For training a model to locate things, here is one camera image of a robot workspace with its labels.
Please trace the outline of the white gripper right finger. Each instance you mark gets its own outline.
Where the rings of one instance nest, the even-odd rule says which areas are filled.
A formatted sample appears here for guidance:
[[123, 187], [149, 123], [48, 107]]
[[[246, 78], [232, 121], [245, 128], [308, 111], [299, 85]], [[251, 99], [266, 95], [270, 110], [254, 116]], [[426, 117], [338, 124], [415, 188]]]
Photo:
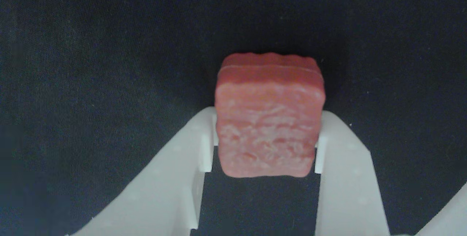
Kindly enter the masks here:
[[314, 171], [320, 175], [316, 236], [389, 236], [368, 148], [337, 115], [322, 113]]

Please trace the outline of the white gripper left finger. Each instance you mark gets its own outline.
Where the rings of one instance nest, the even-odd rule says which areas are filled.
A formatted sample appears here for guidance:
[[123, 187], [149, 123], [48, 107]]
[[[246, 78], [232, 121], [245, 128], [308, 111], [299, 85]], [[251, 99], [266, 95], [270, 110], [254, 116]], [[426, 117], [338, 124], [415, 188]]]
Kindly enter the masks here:
[[201, 110], [77, 236], [189, 236], [212, 171], [216, 110]]

